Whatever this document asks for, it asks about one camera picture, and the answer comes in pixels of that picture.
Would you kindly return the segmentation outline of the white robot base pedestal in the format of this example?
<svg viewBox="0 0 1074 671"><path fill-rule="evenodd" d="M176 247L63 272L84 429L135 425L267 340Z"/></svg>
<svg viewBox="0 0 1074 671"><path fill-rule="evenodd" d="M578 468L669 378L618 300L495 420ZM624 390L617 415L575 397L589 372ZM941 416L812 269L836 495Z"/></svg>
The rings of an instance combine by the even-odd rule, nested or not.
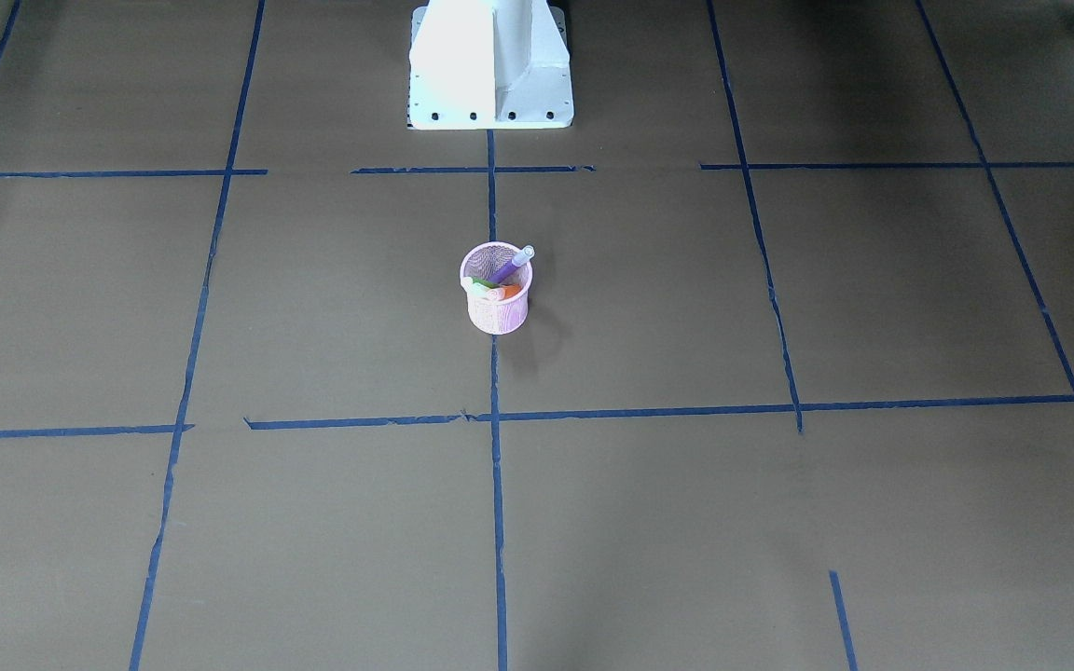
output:
<svg viewBox="0 0 1074 671"><path fill-rule="evenodd" d="M572 123L567 17L549 1L430 1L413 9L408 59L415 130Z"/></svg>

